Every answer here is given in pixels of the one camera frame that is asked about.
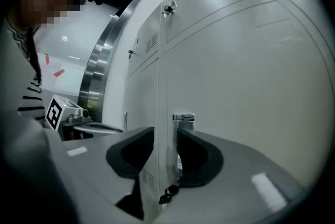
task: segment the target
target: stainless steel edge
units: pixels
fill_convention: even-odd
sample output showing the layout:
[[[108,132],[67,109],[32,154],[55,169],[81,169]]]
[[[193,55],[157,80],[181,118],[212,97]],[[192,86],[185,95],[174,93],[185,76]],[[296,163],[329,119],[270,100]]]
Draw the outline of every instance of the stainless steel edge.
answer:
[[[78,130],[81,132],[87,132],[87,133],[92,133],[94,135],[96,134],[105,134],[105,135],[110,135],[110,134],[117,134],[120,133],[117,130],[108,130],[108,129],[97,129],[97,128],[90,128],[90,126],[74,126],[74,130]]]
[[[93,121],[102,122],[103,100],[111,61],[117,42],[140,0],[132,0],[120,17],[114,17],[94,48],[84,72],[78,105],[86,108]]]
[[[110,22],[108,23],[107,27],[104,29],[103,33],[99,37],[95,47],[93,48],[92,54],[87,62],[87,66],[83,75],[82,83],[80,86],[80,92],[78,97],[78,105],[81,107],[87,107],[88,97],[90,93],[90,86],[91,81],[93,78],[93,73],[95,70],[95,65],[98,62],[99,55],[101,53],[101,50],[104,46],[104,43],[110,33],[110,31],[113,29],[113,26],[115,25],[118,16],[114,16]]]

